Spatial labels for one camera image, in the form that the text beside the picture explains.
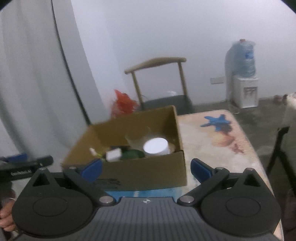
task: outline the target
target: white lid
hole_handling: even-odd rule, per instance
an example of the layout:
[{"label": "white lid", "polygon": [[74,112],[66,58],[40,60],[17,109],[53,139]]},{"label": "white lid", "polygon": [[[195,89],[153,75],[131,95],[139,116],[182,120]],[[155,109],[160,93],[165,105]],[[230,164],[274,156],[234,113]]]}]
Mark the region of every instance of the white lid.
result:
[{"label": "white lid", "polygon": [[146,153],[158,154],[168,149],[168,141],[160,137],[153,138],[144,144],[143,149]]}]

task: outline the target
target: wooden chair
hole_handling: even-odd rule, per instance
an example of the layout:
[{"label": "wooden chair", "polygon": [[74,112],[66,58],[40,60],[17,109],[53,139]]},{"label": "wooden chair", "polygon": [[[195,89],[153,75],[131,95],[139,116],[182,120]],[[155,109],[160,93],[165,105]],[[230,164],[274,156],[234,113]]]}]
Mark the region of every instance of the wooden chair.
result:
[{"label": "wooden chair", "polygon": [[[143,63],[140,63],[138,65],[135,65],[135,66],[133,66],[129,69],[126,69],[124,71],[125,74],[131,73],[131,75],[133,77],[133,82],[134,82],[134,85],[136,88],[137,96],[140,101],[140,110],[149,110],[149,109],[164,107],[167,105],[174,105],[177,110],[177,115],[190,114],[190,113],[194,112],[192,102],[189,99],[188,94],[187,94],[185,78],[184,78],[183,69],[182,69],[182,65],[181,65],[182,62],[186,62],[186,58],[181,58],[181,57],[154,58],[154,59],[150,59],[148,61],[145,61]],[[182,84],[182,88],[183,88],[183,95],[170,96],[170,97],[165,97],[165,98],[160,98],[160,99],[155,99],[155,100],[143,102],[141,91],[139,88],[139,84],[136,79],[135,71],[141,70],[141,69],[153,68],[156,66],[161,66],[161,65],[165,65],[165,64],[171,64],[171,63],[178,63],[181,84]]]}]

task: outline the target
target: wall outlet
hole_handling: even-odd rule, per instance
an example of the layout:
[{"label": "wall outlet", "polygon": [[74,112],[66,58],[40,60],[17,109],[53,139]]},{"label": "wall outlet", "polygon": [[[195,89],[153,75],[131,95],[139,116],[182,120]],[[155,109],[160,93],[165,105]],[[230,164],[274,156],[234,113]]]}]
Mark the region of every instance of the wall outlet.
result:
[{"label": "wall outlet", "polygon": [[211,78],[211,84],[223,84],[226,82],[226,76]]}]

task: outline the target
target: chair seat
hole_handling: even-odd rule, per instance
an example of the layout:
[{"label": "chair seat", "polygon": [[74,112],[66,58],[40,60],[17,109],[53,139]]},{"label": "chair seat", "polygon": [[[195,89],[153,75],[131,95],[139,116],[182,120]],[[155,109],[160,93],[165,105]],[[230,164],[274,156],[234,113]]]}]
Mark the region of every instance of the chair seat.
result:
[{"label": "chair seat", "polygon": [[155,100],[149,100],[143,103],[140,110],[151,110],[156,108],[173,105],[176,108],[177,115],[186,115],[194,112],[191,100],[185,95],[170,96]]}]

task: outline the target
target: human hand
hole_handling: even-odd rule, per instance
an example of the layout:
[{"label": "human hand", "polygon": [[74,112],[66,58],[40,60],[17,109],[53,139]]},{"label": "human hand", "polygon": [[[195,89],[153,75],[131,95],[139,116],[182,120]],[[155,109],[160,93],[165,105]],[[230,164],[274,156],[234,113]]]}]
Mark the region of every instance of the human hand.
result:
[{"label": "human hand", "polygon": [[10,199],[0,210],[0,227],[7,232],[12,232],[16,228],[11,215],[14,203],[15,201]]}]

